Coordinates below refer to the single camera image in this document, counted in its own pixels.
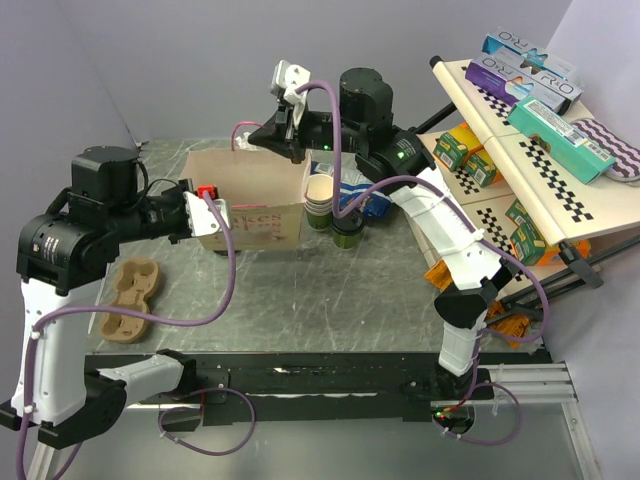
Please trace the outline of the pink paper gift bag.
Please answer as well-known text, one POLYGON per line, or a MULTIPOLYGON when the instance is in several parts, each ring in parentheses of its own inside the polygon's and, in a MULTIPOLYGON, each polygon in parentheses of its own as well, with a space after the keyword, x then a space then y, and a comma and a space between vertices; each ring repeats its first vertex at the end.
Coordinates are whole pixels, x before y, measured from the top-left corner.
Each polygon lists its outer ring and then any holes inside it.
POLYGON ((237 250, 294 250, 310 170, 310 151, 293 164, 269 150, 234 146, 189 153, 180 176, 196 188, 214 186, 230 204, 237 250))

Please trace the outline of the black plastic cup lid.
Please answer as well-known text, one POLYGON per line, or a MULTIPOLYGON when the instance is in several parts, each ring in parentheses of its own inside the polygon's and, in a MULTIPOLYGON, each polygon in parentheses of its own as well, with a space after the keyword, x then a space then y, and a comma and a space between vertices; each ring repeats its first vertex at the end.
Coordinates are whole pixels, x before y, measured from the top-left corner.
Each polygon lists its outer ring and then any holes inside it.
POLYGON ((353 210, 342 218, 333 217, 332 230, 342 236, 357 236, 364 229, 364 217, 358 210, 353 210))

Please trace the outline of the green paper cup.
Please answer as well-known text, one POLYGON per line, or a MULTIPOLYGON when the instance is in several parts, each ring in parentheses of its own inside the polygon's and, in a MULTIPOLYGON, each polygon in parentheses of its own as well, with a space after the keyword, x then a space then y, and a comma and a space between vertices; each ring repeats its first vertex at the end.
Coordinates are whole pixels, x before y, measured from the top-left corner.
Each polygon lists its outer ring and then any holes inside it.
POLYGON ((339 232, 339 231, 333 231, 332 232, 332 239, 333 239, 333 243, 336 247, 343 249, 343 250, 348 250, 351 248, 356 247, 361 239, 362 239, 362 235, 363 232, 359 231, 359 232, 339 232))

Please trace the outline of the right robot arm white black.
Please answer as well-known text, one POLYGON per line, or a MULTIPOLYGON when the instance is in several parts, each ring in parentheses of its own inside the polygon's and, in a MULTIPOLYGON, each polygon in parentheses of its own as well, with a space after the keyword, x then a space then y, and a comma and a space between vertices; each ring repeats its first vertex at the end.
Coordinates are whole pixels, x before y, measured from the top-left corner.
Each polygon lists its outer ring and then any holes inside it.
POLYGON ((395 125, 393 90, 376 70, 351 68, 333 90, 282 60, 270 91, 277 110, 249 135, 250 144, 294 164, 310 150, 331 151, 336 178, 342 155, 354 154, 359 172, 415 222, 445 262, 453 283, 435 301, 445 322, 436 383, 444 396, 461 397, 472 384, 469 370, 488 308, 513 269, 461 209, 418 134, 395 125))

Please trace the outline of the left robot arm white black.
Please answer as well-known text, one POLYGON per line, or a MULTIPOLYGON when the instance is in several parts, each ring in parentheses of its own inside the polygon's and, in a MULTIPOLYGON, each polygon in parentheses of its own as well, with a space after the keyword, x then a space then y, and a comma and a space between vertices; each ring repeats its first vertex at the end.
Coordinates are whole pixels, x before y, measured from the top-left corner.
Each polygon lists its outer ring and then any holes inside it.
POLYGON ((159 237, 176 244, 191 235, 184 195, 192 182, 151 196, 138 188, 145 172, 134 150, 90 147, 72 160, 70 186, 22 228, 23 365, 13 397, 1 406, 3 426, 36 426, 41 443, 63 449, 105 433, 131 404, 195 395, 196 361, 169 349, 122 374, 85 368, 91 315, 78 307, 94 300, 121 245, 159 237))

